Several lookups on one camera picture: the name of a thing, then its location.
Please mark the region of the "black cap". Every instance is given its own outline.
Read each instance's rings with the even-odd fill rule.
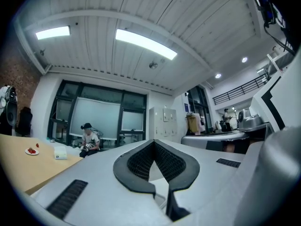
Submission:
[[[88,129],[88,128],[92,128],[90,123],[86,123],[84,126],[82,126],[82,129]]]

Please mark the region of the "rectangular light panel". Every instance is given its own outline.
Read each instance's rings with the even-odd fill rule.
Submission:
[[[133,32],[117,29],[116,39],[149,49],[170,60],[173,60],[173,58],[177,55],[177,53],[172,51],[170,48]]]
[[[70,29],[69,26],[52,28],[41,32],[37,32],[36,35],[38,40],[51,38],[51,37],[58,37],[58,36],[67,36],[70,35]]]

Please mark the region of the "white cabinet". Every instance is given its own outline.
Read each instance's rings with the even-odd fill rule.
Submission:
[[[174,141],[177,134],[176,110],[153,107],[149,115],[149,139]]]

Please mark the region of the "balcony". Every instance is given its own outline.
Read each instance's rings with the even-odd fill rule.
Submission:
[[[264,86],[268,82],[268,78],[265,74],[257,77],[256,79],[249,81],[246,84],[243,84],[233,90],[230,90],[224,94],[221,94],[219,96],[216,96],[213,98],[213,101],[215,105],[218,105],[220,103],[224,103],[226,101],[235,99],[239,96],[245,95],[248,92],[251,92],[252,90],[258,89],[262,86]]]

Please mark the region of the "white plate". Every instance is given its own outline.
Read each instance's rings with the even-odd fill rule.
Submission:
[[[35,156],[35,155],[38,155],[39,154],[39,151],[37,149],[34,149],[36,151],[36,153],[30,153],[28,151],[28,149],[25,150],[25,153],[28,154],[28,155],[31,155],[31,156]]]

